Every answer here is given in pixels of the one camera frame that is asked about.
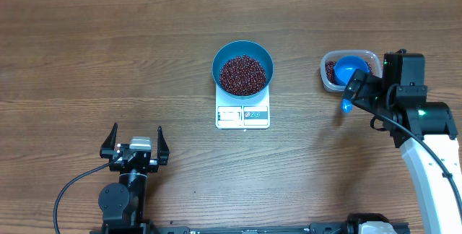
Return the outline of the blue plastic scoop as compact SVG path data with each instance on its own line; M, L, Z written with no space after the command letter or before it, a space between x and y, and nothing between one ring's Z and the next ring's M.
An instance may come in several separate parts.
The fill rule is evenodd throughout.
M367 62L359 56L342 57L334 65L335 83L340 86L346 86L357 69L363 72L370 72Z

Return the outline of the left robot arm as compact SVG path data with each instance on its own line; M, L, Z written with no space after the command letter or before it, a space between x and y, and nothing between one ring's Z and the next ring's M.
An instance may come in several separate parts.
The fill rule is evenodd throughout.
M105 186L99 194L98 205L103 213L101 233L144 233L158 230L144 218L147 179L159 167L167 165L169 148L157 129L157 148L149 137L134 136L128 144L116 144L118 125L100 147L101 158L107 158L109 169L118 172L118 181Z

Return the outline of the white digital kitchen scale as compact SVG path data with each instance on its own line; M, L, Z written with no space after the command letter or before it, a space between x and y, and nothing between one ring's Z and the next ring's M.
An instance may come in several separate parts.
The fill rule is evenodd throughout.
M267 129L271 124L270 91L234 96L216 85L215 126L218 129Z

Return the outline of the blue metal bowl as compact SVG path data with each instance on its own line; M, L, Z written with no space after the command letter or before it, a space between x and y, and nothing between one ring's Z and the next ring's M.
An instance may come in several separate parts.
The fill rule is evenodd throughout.
M212 62L212 78L219 89L237 99L257 96L269 87L274 61L261 45L237 40L221 47Z

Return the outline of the red beans in container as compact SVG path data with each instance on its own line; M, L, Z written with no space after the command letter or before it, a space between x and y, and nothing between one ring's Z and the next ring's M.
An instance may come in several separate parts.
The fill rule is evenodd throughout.
M337 83L335 83L335 80L334 80L334 65L336 64L337 61L327 61L326 64L325 64L325 69L326 69L326 76L327 76L327 79L330 83L334 84L334 85L337 85ZM370 74L372 73L372 69L371 69L371 66L367 63L367 65L369 66L370 68Z

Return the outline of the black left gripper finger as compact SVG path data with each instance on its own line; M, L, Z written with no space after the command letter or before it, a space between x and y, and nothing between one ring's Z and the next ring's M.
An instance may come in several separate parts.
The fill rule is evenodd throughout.
M112 159L117 154L115 151L116 136L117 136L118 124L114 123L111 132L108 137L100 146L100 157L106 159Z
M162 127L157 129L157 161L158 165L167 165L170 150L163 136Z

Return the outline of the clear plastic bean container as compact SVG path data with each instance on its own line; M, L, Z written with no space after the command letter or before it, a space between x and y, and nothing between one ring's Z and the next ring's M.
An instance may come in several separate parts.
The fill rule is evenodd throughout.
M379 58L368 50L338 50L328 52L321 59L321 79L323 86L328 92L343 92L345 89L344 85L340 85L335 79L334 67L336 63L343 57L355 56L362 59L368 66L371 74L382 77L382 64Z

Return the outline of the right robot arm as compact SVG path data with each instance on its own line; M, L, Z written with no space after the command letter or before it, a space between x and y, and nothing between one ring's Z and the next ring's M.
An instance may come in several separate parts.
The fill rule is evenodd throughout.
M461 232L458 130L449 106L427 101L425 58L404 49L385 53L376 77L357 69L343 97L382 121L409 170L426 233Z

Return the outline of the red beans in bowl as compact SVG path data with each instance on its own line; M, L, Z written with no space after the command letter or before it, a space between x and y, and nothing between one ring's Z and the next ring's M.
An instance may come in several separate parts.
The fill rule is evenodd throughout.
M266 71L255 58L236 56L221 68L219 83L224 91L232 95L254 95L265 87Z

